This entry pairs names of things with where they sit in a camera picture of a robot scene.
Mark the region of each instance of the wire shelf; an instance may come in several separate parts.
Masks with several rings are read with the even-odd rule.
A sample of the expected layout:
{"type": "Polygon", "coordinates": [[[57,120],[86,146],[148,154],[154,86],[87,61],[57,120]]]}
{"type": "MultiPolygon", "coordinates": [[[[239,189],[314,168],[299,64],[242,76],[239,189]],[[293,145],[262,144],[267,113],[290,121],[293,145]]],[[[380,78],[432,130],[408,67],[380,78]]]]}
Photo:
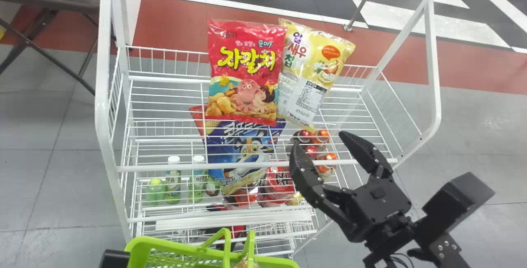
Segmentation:
{"type": "MultiPolygon", "coordinates": [[[[192,180],[207,178],[207,169],[226,168],[223,163],[192,162],[195,156],[207,155],[196,122],[212,121],[205,119],[203,112],[198,112],[201,116],[196,119],[189,110],[207,104],[210,65],[206,53],[127,47],[118,51],[117,61],[127,66],[128,80],[116,65],[110,85],[114,90],[109,99],[113,107],[110,127],[113,137],[116,111],[123,102],[126,121],[117,171],[132,236],[199,244],[206,240],[207,230],[245,226],[256,231],[258,253],[291,255],[330,223],[328,217],[317,214],[304,200],[292,201],[290,195],[295,194],[295,186],[290,192],[281,193],[280,199],[275,198],[276,193],[271,195],[272,190],[263,182],[226,197],[222,192],[210,196],[212,191],[207,193],[206,188],[192,189],[192,180]],[[180,162],[169,165],[170,156],[179,156],[180,162]],[[197,167],[205,169],[199,176],[192,170],[197,167]],[[159,178],[164,185],[164,191],[155,199],[147,193],[152,178],[159,178]],[[177,188],[177,203],[170,203],[165,194],[174,188],[166,186],[177,188]],[[241,196],[250,203],[239,203],[236,198],[241,196]],[[225,209],[211,211],[220,206],[225,209]]],[[[350,188],[363,183],[362,169],[339,139],[340,130],[368,139],[391,163],[397,163],[405,146],[421,133],[384,74],[365,87],[375,70],[376,67],[345,65],[314,118],[315,129],[326,129],[331,135],[329,142],[319,148],[318,156],[337,156],[334,161],[315,161],[315,165],[335,168],[324,178],[327,183],[350,188]]],[[[280,136],[262,144],[273,153],[261,154],[258,162],[249,166],[287,166],[291,138],[299,129],[286,123],[280,136]]],[[[243,240],[241,236],[234,242],[243,240]]]]}

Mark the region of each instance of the blue snack bag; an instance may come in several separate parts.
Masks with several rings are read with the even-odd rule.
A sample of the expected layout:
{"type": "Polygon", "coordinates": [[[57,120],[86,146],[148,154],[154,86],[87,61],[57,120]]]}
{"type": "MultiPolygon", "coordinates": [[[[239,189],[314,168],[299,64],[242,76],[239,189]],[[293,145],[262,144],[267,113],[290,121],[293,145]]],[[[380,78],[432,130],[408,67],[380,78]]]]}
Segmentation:
{"type": "MultiPolygon", "coordinates": [[[[203,107],[191,107],[190,112],[196,120],[200,134],[207,138],[208,163],[245,163],[270,161],[273,142],[286,126],[286,120],[277,118],[276,126],[232,120],[205,122],[203,133],[203,107]]],[[[239,188],[261,179],[266,167],[238,167],[226,169],[209,169],[209,175],[214,181],[220,182],[222,191],[230,195],[239,188]]]]}

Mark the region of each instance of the white metal frame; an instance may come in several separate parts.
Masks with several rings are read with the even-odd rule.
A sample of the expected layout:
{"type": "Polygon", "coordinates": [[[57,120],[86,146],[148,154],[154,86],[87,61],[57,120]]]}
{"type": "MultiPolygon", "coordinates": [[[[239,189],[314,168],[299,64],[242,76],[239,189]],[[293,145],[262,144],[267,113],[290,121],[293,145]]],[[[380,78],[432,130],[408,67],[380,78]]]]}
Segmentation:
{"type": "MultiPolygon", "coordinates": [[[[252,204],[245,210],[224,212],[207,212],[205,209],[207,205],[222,201],[221,197],[205,197],[199,203],[186,198],[176,205],[152,206],[145,203],[143,190],[146,182],[153,177],[164,177],[166,170],[182,172],[183,191],[189,189],[188,180],[194,176],[191,169],[230,168],[234,165],[192,164],[190,161],[179,165],[166,163],[166,157],[176,151],[187,160],[207,153],[207,146],[203,145],[197,133],[194,119],[185,114],[189,106],[203,105],[203,98],[207,98],[210,66],[209,69],[203,69],[203,66],[200,69],[200,62],[206,61],[207,54],[126,45],[123,23],[121,0],[101,0],[96,133],[126,241],[144,234],[199,244],[203,233],[195,226],[219,227],[229,222],[256,230],[257,249],[261,253],[292,256],[323,232],[331,220],[305,202],[284,207],[252,204]],[[115,64],[110,61],[111,26],[117,38],[115,64]],[[167,56],[173,56],[173,62],[167,56]],[[197,64],[191,56],[197,57],[197,64]],[[168,70],[168,65],[172,63],[173,69],[168,70]],[[115,131],[121,129],[117,127],[120,106],[124,106],[126,112],[124,139],[122,147],[114,148],[115,131]],[[156,116],[158,112],[173,116],[156,116]],[[122,150],[120,161],[115,158],[116,149],[122,150]]],[[[362,169],[336,136],[339,129],[355,131],[370,139],[397,168],[437,131],[441,121],[439,92],[433,0],[423,0],[380,63],[376,67],[346,65],[343,75],[337,79],[319,109],[315,125],[332,132],[331,142],[325,150],[339,157],[336,161],[315,161],[316,165],[334,165],[337,168],[327,182],[343,187],[352,187],[354,181],[363,183],[359,174],[362,169]],[[424,132],[416,125],[382,72],[422,15],[425,15],[427,28],[427,67],[433,107],[432,123],[424,132]]],[[[203,116],[199,121],[205,123],[207,120],[203,116]]],[[[288,165],[282,160],[286,159],[286,146],[296,130],[288,124],[277,143],[271,144],[275,151],[271,161],[236,163],[236,167],[288,165]]]]}

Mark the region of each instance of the yellow snack bag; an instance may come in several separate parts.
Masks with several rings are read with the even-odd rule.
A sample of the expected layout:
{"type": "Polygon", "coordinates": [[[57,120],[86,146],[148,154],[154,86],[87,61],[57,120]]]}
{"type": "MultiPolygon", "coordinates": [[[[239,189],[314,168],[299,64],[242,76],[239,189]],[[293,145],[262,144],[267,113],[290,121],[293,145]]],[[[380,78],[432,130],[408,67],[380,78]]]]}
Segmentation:
{"type": "Polygon", "coordinates": [[[284,67],[278,77],[278,112],[311,132],[313,117],[355,45],[286,19],[284,67]]]}

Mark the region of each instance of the table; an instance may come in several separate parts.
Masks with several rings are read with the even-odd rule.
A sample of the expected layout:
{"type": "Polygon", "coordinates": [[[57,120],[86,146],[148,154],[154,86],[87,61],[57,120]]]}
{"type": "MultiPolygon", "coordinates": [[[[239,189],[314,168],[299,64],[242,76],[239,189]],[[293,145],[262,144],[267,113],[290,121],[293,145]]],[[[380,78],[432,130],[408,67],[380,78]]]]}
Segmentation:
{"type": "Polygon", "coordinates": [[[96,14],[99,10],[99,0],[3,0],[7,2],[15,2],[21,4],[32,4],[38,7],[43,7],[43,9],[38,13],[37,17],[34,19],[32,26],[30,26],[24,33],[15,30],[8,22],[0,18],[0,26],[5,27],[7,30],[14,32],[20,39],[21,42],[15,45],[11,52],[7,55],[5,60],[0,63],[0,75],[2,72],[17,58],[26,47],[32,47],[37,52],[42,54],[45,58],[53,62],[57,67],[62,69],[68,75],[71,75],[75,80],[82,84],[91,94],[95,94],[95,90],[90,86],[82,77],[86,71],[87,65],[90,62],[90,59],[95,51],[97,45],[97,38],[95,38],[94,43],[92,44],[90,52],[86,55],[80,71],[75,72],[64,65],[58,59],[54,58],[49,52],[33,43],[34,38],[45,28],[47,24],[53,21],[54,17],[61,10],[64,11],[73,11],[83,14],[88,18],[94,26],[97,26],[97,22],[90,17],[90,14],[96,14]]]}

